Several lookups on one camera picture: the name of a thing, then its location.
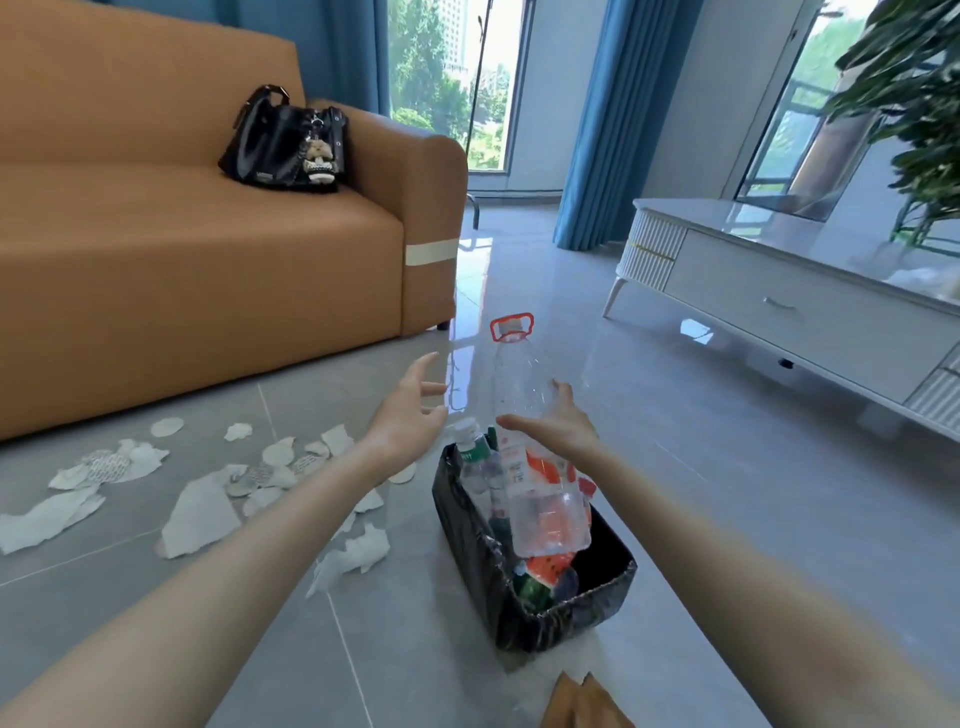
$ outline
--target cabinet drawer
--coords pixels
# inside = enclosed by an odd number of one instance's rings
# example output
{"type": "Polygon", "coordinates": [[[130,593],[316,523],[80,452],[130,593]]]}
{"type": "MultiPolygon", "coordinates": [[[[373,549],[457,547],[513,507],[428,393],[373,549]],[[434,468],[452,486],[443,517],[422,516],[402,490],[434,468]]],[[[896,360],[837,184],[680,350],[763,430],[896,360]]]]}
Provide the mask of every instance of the cabinet drawer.
{"type": "Polygon", "coordinates": [[[896,402],[960,340],[960,317],[697,231],[664,292],[896,402]]]}

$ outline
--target black handbag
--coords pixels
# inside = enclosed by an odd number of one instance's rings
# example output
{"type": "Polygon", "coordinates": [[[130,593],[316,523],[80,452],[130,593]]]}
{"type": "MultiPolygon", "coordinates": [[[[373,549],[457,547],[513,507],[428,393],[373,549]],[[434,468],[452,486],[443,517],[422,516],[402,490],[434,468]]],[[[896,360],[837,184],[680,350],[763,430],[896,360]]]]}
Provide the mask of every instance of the black handbag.
{"type": "Polygon", "coordinates": [[[253,92],[233,122],[233,139],[218,162],[243,184],[336,192],[346,172],[347,117],[336,107],[301,109],[278,85],[253,92]],[[280,103],[274,104],[278,94],[280,103]]]}

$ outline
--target wall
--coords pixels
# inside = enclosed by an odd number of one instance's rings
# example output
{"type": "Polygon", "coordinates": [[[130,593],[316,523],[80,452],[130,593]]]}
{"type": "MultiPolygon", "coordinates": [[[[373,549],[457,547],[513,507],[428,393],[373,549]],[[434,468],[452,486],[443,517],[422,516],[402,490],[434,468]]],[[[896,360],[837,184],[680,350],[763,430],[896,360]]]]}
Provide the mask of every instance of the wall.
{"type": "Polygon", "coordinates": [[[607,3],[537,0],[536,5],[509,179],[473,175],[470,189],[564,188],[607,3]]]}
{"type": "Polygon", "coordinates": [[[643,197],[721,197],[803,5],[704,1],[643,197]]]}
{"type": "MultiPolygon", "coordinates": [[[[889,237],[904,202],[897,190],[890,189],[897,178],[890,160],[907,149],[909,146],[898,139],[884,139],[870,146],[827,225],[864,232],[879,240],[889,237]]],[[[937,223],[931,234],[960,240],[960,220],[937,223]]]]}

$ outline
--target white tape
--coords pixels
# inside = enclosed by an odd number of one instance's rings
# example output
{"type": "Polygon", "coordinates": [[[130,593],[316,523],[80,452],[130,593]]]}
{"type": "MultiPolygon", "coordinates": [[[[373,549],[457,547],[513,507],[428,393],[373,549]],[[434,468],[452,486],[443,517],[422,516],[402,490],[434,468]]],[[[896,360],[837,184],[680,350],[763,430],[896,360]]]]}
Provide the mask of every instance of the white tape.
{"type": "Polygon", "coordinates": [[[421,243],[407,246],[407,265],[429,265],[441,260],[455,260],[460,239],[440,240],[436,243],[421,243]]]}

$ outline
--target tile grout line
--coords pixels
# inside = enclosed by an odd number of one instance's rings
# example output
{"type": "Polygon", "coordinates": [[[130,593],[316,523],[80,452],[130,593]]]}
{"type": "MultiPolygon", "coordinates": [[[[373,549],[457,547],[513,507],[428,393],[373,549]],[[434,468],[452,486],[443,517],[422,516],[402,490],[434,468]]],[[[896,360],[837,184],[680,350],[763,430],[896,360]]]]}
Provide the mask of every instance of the tile grout line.
{"type": "Polygon", "coordinates": [[[10,581],[5,581],[3,583],[0,583],[0,587],[6,587],[8,584],[12,584],[16,581],[29,579],[31,576],[37,576],[38,574],[44,573],[45,571],[50,571],[53,569],[59,569],[60,567],[65,567],[67,564],[72,564],[75,561],[80,561],[81,559],[85,559],[87,556],[93,556],[94,554],[102,553],[104,551],[109,551],[110,549],[115,548],[117,546],[122,546],[123,544],[130,544],[136,541],[137,539],[142,539],[144,536],[149,536],[150,534],[157,533],[160,530],[162,529],[154,528],[151,531],[144,531],[143,533],[139,533],[136,536],[131,536],[129,539],[118,541],[115,544],[110,544],[109,546],[104,546],[103,548],[97,548],[96,550],[88,551],[87,553],[82,553],[80,556],[74,556],[72,559],[61,561],[58,564],[54,564],[49,567],[44,567],[43,569],[37,569],[36,571],[31,571],[30,573],[25,573],[23,574],[23,576],[17,576],[15,579],[11,579],[10,581]]]}
{"type": "Polygon", "coordinates": [[[263,390],[260,389],[260,382],[256,383],[256,391],[260,393],[260,401],[263,402],[263,411],[267,413],[267,422],[270,424],[270,431],[274,433],[274,441],[276,441],[279,438],[276,436],[274,418],[270,416],[270,407],[267,406],[267,398],[263,396],[263,390]]]}
{"type": "Polygon", "coordinates": [[[337,608],[333,606],[333,597],[330,592],[326,593],[326,600],[330,602],[330,611],[333,612],[333,621],[337,624],[337,632],[340,633],[340,642],[344,645],[344,652],[347,653],[347,662],[350,663],[350,672],[353,673],[353,682],[357,685],[357,691],[360,693],[360,702],[363,703],[363,712],[367,714],[367,723],[373,728],[373,719],[370,717],[370,709],[367,708],[367,698],[364,697],[363,688],[360,687],[360,677],[357,675],[356,667],[353,666],[353,658],[350,657],[350,649],[347,647],[347,638],[344,637],[343,627],[340,626],[340,618],[337,617],[337,608]]]}

